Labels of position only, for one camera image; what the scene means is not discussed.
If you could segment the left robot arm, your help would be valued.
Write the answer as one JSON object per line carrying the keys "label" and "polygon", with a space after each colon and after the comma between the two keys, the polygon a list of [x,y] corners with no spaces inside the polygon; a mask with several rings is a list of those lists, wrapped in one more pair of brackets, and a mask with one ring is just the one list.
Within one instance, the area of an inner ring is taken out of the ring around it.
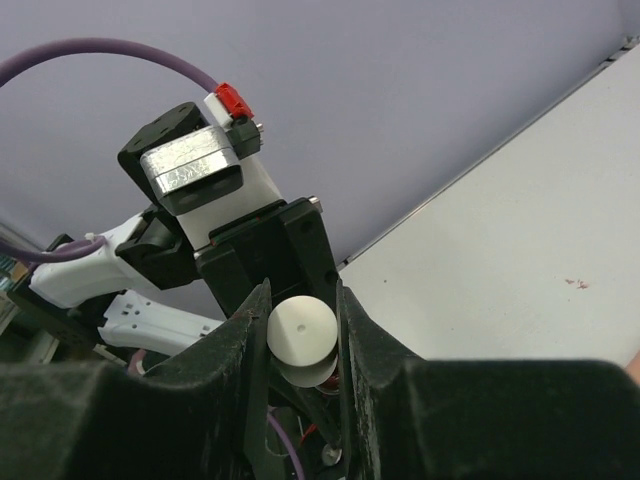
{"label": "left robot arm", "polygon": [[286,201],[261,164],[262,130],[249,113],[209,122],[187,102],[143,126],[120,167],[149,199],[91,240],[59,237],[9,299],[70,345],[172,356],[216,321],[156,303],[146,290],[201,280],[225,315],[263,281],[280,304],[335,302],[338,273],[319,206]]}

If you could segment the mannequin hand with painted nails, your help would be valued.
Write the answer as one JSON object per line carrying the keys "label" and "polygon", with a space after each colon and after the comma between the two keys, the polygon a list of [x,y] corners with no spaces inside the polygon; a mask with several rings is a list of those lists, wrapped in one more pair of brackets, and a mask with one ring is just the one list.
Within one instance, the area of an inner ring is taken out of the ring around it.
{"label": "mannequin hand with painted nails", "polygon": [[636,384],[640,384],[640,352],[637,352],[625,368]]}

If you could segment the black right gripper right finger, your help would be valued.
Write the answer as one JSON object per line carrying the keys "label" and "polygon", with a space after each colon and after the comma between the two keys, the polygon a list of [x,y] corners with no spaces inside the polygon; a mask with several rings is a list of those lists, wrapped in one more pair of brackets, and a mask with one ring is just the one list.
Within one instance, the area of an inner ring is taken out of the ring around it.
{"label": "black right gripper right finger", "polygon": [[336,289],[350,479],[635,479],[639,388],[596,360],[425,360]]}

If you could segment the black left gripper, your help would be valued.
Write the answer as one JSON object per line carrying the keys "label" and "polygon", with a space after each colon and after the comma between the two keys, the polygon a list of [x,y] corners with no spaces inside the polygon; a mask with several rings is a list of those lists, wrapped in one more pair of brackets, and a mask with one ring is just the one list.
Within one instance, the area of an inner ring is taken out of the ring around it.
{"label": "black left gripper", "polygon": [[273,305],[311,295],[336,309],[339,275],[321,213],[309,199],[277,201],[209,237],[197,271],[226,317],[264,280]]}

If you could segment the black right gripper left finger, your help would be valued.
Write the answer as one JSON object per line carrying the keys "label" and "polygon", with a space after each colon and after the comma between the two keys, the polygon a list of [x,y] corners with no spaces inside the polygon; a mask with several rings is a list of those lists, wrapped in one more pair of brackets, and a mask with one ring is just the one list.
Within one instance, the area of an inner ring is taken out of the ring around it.
{"label": "black right gripper left finger", "polygon": [[271,287],[143,376],[106,361],[1,368],[5,479],[260,479]]}

